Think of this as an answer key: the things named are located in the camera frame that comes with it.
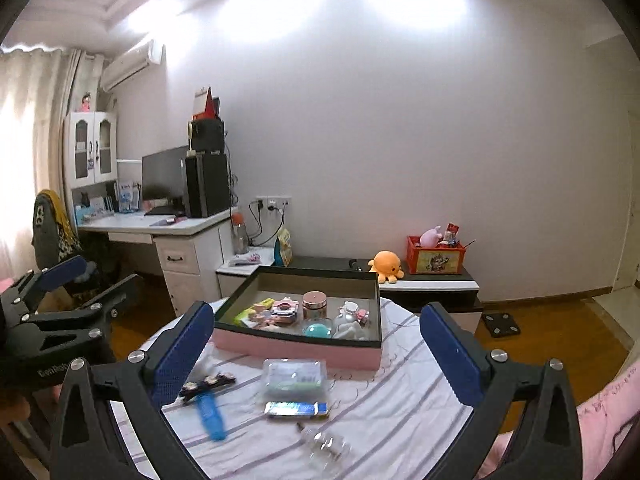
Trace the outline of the blue toothpaste box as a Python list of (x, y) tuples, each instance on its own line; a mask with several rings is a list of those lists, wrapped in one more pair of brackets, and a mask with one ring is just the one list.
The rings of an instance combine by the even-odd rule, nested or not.
[(329, 412), (329, 404), (326, 402), (270, 401), (264, 409), (264, 414), (268, 417), (287, 419), (326, 418)]

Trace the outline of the clear cotton swab box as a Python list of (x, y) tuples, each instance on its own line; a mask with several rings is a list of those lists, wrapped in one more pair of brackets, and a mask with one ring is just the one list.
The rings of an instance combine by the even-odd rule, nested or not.
[(262, 367), (262, 397), (266, 401), (320, 401), (326, 396), (327, 382), (323, 361), (269, 359)]

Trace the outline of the clear glass perfume bottle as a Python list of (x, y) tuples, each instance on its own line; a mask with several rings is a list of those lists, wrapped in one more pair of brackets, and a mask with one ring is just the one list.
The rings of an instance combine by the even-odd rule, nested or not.
[(348, 462), (350, 448), (339, 434), (329, 430), (319, 430), (301, 422), (296, 424), (299, 439), (308, 448), (309, 457), (324, 470), (333, 470)]

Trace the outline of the yellow long box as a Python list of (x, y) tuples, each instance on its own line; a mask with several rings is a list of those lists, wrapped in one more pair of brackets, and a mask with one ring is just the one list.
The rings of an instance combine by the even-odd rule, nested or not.
[(255, 328), (264, 322), (265, 311), (269, 311), (269, 309), (264, 306), (254, 304), (254, 306), (251, 306), (240, 312), (238, 315), (235, 315), (233, 318), (233, 324), (241, 327)]

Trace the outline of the teal round container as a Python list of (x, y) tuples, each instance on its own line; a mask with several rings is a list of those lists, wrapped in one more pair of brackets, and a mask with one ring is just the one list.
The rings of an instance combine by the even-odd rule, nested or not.
[(333, 323), (327, 318), (314, 318), (303, 322), (302, 333), (305, 337), (331, 339)]

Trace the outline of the pink lid jar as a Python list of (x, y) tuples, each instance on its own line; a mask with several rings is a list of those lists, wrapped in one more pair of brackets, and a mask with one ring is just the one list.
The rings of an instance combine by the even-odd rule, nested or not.
[(305, 320), (316, 320), (326, 317), (328, 297), (320, 290), (305, 292), (302, 297), (303, 316)]

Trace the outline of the blue comb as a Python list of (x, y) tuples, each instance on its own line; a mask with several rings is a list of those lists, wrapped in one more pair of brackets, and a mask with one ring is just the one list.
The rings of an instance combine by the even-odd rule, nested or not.
[(196, 407), (208, 436), (213, 441), (223, 441), (227, 437), (227, 430), (218, 408), (216, 396), (212, 392), (201, 393), (196, 397)]

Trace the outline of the pink doll figure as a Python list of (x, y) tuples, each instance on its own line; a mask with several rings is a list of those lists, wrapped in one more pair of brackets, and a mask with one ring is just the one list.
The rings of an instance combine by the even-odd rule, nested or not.
[(272, 298), (267, 298), (253, 304), (248, 314), (248, 322), (250, 328), (255, 330), (275, 330), (278, 327), (277, 317), (272, 313), (271, 308), (274, 304)]

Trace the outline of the pink bed cover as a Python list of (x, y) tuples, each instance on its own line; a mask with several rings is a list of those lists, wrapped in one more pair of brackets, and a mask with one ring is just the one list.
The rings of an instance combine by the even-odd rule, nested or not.
[(595, 479), (639, 418), (639, 360), (577, 408), (582, 436), (582, 478)]

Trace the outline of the black office chair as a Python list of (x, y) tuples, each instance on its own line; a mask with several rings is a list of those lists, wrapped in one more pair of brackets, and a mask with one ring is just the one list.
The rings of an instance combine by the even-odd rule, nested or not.
[(32, 247), (40, 269), (52, 268), (81, 256), (87, 270), (63, 286), (76, 302), (86, 302), (119, 280), (122, 265), (105, 235), (78, 235), (68, 220), (60, 196), (52, 190), (40, 191), (32, 212)]

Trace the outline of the black bathroom scale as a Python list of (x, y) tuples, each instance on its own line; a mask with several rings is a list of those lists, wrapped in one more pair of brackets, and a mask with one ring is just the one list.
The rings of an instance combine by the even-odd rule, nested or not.
[(491, 338), (516, 336), (521, 333), (514, 317), (506, 312), (483, 313), (482, 321)]

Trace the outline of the white striped quilt cover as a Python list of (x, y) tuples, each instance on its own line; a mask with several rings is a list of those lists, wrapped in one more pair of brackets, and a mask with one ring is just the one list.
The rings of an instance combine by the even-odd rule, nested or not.
[(264, 362), (208, 344), (201, 367), (234, 381), (163, 414), (209, 479), (422, 479), (472, 410), (459, 402), (416, 315), (380, 302), (375, 372), (304, 369), (308, 401), (279, 401)]

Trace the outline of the black white low cabinet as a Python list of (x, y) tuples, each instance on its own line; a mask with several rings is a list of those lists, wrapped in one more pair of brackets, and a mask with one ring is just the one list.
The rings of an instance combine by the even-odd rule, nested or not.
[[(366, 259), (295, 256), (291, 269), (368, 272)], [(460, 274), (409, 274), (401, 263), (405, 277), (396, 284), (380, 286), (380, 296), (392, 300), (407, 311), (419, 314), (429, 302), (439, 302), (462, 330), (474, 334), (483, 307), (477, 295), (480, 285), (462, 268)]]

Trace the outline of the white computer desk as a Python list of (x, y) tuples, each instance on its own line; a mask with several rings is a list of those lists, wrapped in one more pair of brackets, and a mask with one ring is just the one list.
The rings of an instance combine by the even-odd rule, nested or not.
[(196, 300), (222, 297), (216, 271), (233, 256), (231, 216), (234, 208), (201, 219), (113, 214), (82, 224), (80, 232), (105, 233), (115, 243), (155, 248), (176, 315)]

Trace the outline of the white glass door cabinet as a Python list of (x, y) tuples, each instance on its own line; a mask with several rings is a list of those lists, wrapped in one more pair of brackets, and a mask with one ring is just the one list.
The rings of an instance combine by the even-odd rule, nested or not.
[(64, 170), (73, 190), (117, 179), (117, 116), (73, 112), (65, 118)]

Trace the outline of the white bedside table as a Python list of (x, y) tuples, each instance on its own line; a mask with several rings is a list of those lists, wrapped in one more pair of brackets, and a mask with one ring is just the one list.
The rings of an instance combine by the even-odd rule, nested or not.
[(216, 270), (221, 297), (231, 296), (260, 266), (273, 264), (271, 247), (250, 247), (244, 255), (235, 255)]

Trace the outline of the red toy box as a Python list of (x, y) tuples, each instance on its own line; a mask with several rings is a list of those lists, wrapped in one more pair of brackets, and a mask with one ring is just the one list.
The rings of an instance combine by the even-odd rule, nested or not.
[(465, 253), (464, 247), (422, 247), (419, 237), (407, 237), (406, 263), (412, 275), (460, 274)]

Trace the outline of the black computer monitor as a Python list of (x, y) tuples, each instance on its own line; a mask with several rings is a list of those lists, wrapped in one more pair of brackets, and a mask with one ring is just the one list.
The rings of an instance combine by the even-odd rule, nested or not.
[(184, 215), (183, 159), (188, 147), (179, 146), (142, 157), (142, 200), (164, 200), (152, 206), (148, 214)]

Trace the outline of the orange cap water bottle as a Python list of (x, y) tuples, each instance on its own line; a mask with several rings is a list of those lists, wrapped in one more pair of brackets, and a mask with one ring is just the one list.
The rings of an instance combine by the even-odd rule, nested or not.
[(232, 246), (235, 255), (243, 255), (248, 252), (248, 234), (244, 217), (239, 211), (231, 215)]

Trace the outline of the pink plush toy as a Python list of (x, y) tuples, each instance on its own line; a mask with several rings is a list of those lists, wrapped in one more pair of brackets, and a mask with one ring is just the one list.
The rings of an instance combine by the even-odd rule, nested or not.
[(443, 239), (442, 227), (434, 226), (434, 228), (428, 229), (420, 236), (419, 244), (422, 248), (435, 248)]

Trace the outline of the black computer tower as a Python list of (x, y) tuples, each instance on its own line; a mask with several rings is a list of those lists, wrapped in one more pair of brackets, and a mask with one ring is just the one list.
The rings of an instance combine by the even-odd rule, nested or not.
[(225, 154), (196, 153), (183, 159), (183, 203), (189, 218), (208, 218), (231, 207)]

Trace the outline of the orange octopus plush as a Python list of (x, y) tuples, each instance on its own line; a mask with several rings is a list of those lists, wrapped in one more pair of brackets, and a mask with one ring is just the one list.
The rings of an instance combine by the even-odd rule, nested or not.
[(374, 273), (380, 284), (396, 284), (404, 277), (401, 260), (394, 252), (381, 250), (369, 262), (369, 271)]

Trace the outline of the pink black storage box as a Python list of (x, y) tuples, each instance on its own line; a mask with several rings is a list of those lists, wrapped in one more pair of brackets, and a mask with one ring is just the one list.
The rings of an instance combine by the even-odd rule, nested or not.
[[(369, 311), (366, 340), (305, 337), (302, 297), (320, 290), (328, 297), (326, 317), (332, 323), (345, 301)], [(299, 303), (298, 321), (275, 330), (236, 326), (233, 318), (267, 298), (290, 297)], [(260, 358), (323, 360), (342, 370), (377, 370), (382, 360), (382, 314), (378, 279), (369, 272), (299, 270), (261, 266), (222, 304), (215, 314), (216, 347)]]

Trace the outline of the beige window curtain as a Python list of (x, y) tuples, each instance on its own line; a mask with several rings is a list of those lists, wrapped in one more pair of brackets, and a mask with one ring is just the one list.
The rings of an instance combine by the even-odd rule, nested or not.
[(32, 206), (63, 188), (63, 124), (80, 61), (77, 50), (1, 55), (1, 276), (36, 266)]

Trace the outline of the yellow snack bag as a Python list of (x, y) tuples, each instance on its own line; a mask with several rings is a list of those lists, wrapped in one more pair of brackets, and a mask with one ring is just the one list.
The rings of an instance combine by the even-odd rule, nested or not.
[(274, 264), (276, 266), (289, 266), (293, 260), (291, 245), (291, 233), (287, 228), (278, 231), (276, 242), (274, 243)]

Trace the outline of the black speaker box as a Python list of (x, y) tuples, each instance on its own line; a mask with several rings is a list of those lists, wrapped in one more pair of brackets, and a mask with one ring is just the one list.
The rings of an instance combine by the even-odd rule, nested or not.
[(224, 122), (218, 118), (192, 120), (188, 125), (190, 149), (194, 152), (224, 151)]

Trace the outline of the white air conditioner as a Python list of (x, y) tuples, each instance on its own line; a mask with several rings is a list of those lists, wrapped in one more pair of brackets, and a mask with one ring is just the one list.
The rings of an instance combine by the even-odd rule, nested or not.
[(102, 73), (100, 86), (105, 92), (111, 92), (117, 86), (152, 65), (162, 62), (164, 45), (151, 40), (141, 47), (127, 51), (108, 64)]

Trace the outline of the white wall power strip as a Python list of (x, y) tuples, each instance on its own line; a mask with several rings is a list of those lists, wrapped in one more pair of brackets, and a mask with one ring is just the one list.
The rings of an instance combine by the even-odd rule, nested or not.
[(267, 210), (283, 210), (291, 203), (292, 197), (289, 195), (257, 195), (255, 200), (262, 203), (262, 206)]

